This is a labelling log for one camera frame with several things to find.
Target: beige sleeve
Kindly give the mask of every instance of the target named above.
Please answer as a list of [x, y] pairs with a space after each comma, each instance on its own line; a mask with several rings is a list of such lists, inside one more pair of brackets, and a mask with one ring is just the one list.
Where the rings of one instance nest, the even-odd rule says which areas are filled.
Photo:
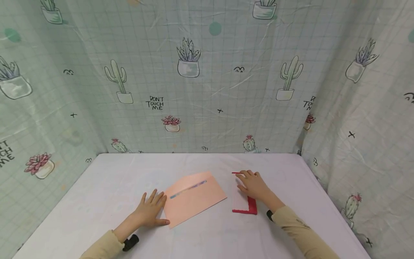
[[112, 230], [109, 230], [91, 245], [80, 259], [112, 259], [121, 252], [122, 248], [124, 244], [121, 244]]
[[288, 206], [278, 209], [272, 220], [298, 245], [306, 259], [339, 259], [336, 253]]

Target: table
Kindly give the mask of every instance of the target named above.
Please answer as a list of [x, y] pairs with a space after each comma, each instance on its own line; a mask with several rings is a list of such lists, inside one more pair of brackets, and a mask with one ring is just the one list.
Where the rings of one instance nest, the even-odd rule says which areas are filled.
[[227, 199], [173, 229], [137, 232], [140, 242], [120, 258], [304, 258], [266, 216], [233, 213], [231, 172], [259, 171], [268, 186], [343, 259], [369, 259], [339, 211], [295, 154], [101, 154], [51, 211], [14, 259], [76, 259], [138, 205], [182, 176], [210, 171]]

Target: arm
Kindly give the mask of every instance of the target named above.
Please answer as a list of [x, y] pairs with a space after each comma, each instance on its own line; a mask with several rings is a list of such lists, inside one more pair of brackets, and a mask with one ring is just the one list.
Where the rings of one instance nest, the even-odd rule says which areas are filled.
[[114, 231], [106, 232], [91, 245], [80, 259], [112, 259], [124, 248], [123, 242], [138, 228], [168, 225], [169, 220], [155, 218], [167, 200], [164, 192], [156, 195], [155, 189], [147, 201], [145, 201], [146, 196], [147, 193], [144, 193], [137, 209]]
[[306, 259], [339, 259], [336, 253], [292, 209], [286, 206], [265, 184], [259, 172], [240, 171], [244, 184], [238, 188], [248, 196], [262, 201], [272, 212], [272, 221], [296, 243]]

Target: green dot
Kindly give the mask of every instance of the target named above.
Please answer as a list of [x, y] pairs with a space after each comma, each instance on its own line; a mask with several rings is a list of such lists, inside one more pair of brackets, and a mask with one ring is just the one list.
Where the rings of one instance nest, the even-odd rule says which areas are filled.
[[412, 30], [408, 35], [408, 41], [414, 43], [414, 30]]
[[20, 34], [15, 29], [6, 28], [4, 29], [4, 34], [9, 39], [9, 41], [14, 43], [20, 42], [22, 40]]
[[218, 22], [212, 22], [210, 24], [210, 34], [213, 36], [217, 36], [221, 33], [221, 24]]

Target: pink succulent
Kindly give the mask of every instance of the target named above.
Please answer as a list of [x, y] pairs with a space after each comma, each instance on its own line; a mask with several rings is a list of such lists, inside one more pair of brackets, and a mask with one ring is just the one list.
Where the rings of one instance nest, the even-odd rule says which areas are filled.
[[44, 166], [49, 161], [51, 156], [52, 154], [48, 155], [47, 153], [44, 153], [43, 155], [31, 157], [26, 163], [28, 167], [24, 171], [30, 172], [31, 175], [34, 175], [42, 166]]
[[172, 117], [171, 115], [170, 116], [167, 116], [167, 117], [165, 117], [165, 119], [161, 119], [163, 122], [164, 122], [164, 125], [178, 125], [178, 124], [180, 124], [181, 123], [181, 121], [180, 121], [180, 118], [176, 118], [176, 117]]
[[306, 123], [309, 123], [309, 124], [312, 124], [312, 123], [315, 123], [315, 117], [313, 117], [313, 115], [312, 114], [308, 114], [308, 117], [306, 118]]
[[358, 202], [362, 201], [362, 196], [358, 193], [356, 196], [355, 195], [351, 195], [351, 197], [354, 197]]

